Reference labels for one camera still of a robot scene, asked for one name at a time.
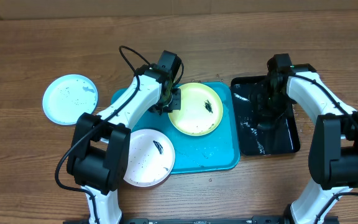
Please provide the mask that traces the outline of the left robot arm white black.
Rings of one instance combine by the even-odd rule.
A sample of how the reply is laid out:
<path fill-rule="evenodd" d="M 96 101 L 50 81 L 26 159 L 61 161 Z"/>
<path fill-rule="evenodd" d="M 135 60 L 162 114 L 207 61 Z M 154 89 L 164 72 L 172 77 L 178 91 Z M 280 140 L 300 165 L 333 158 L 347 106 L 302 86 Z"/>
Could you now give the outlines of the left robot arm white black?
<path fill-rule="evenodd" d="M 121 222 L 117 189 L 127 170 L 132 128 L 148 111 L 163 114 L 180 109 L 176 85 L 183 72 L 181 58 L 165 50 L 157 63 L 146 61 L 133 69 L 130 87 L 111 106 L 78 118 L 71 147 L 60 159 L 55 176 L 65 164 L 78 186 L 58 186 L 86 194 L 87 223 Z"/>

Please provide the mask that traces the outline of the light blue plate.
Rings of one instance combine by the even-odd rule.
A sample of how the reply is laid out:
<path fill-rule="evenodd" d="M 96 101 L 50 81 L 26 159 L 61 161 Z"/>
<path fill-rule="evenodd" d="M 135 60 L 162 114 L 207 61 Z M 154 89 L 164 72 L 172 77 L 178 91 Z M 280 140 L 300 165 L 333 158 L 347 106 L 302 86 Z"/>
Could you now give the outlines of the light blue plate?
<path fill-rule="evenodd" d="M 53 123 L 66 126 L 76 124 L 83 113 L 93 113 L 97 104 L 96 85 L 79 74 L 68 74 L 54 80 L 42 99 L 45 116 Z"/>

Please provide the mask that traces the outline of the white pink plate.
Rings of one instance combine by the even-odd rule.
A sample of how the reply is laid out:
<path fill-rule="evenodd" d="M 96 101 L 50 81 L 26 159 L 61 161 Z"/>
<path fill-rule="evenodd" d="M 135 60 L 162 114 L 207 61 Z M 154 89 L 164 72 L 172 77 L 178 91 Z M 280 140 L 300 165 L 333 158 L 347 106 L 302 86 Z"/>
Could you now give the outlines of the white pink plate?
<path fill-rule="evenodd" d="M 153 141 L 163 147 L 159 154 Z M 124 180 L 136 187 L 151 187 L 163 182 L 175 163 L 175 150 L 166 135 L 154 129 L 140 129 L 131 133 L 129 161 Z"/>

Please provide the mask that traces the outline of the yellow plate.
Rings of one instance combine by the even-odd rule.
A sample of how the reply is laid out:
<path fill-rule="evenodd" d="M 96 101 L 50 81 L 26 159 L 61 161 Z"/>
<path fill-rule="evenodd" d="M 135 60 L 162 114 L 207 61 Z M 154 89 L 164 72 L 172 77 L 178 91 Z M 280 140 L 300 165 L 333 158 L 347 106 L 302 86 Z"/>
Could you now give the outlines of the yellow plate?
<path fill-rule="evenodd" d="M 208 85 L 186 83 L 181 90 L 181 108 L 168 114 L 168 118 L 177 130 L 190 136 L 203 136 L 214 131 L 223 118 L 223 103 L 219 95 Z M 209 100 L 213 113 L 204 107 Z"/>

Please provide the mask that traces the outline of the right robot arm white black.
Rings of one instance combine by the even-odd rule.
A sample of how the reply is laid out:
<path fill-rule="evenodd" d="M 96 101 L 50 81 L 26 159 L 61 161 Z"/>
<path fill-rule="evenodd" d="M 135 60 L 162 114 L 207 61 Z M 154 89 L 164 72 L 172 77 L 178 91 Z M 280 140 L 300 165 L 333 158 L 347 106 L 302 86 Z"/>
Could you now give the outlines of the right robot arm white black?
<path fill-rule="evenodd" d="M 291 103 L 298 103 L 314 122 L 311 179 L 287 206 L 283 222 L 324 223 L 342 197 L 358 197 L 358 111 L 341 101 L 308 63 L 294 65 L 288 54 L 276 54 L 267 68 L 250 93 L 256 126 L 275 128 Z"/>

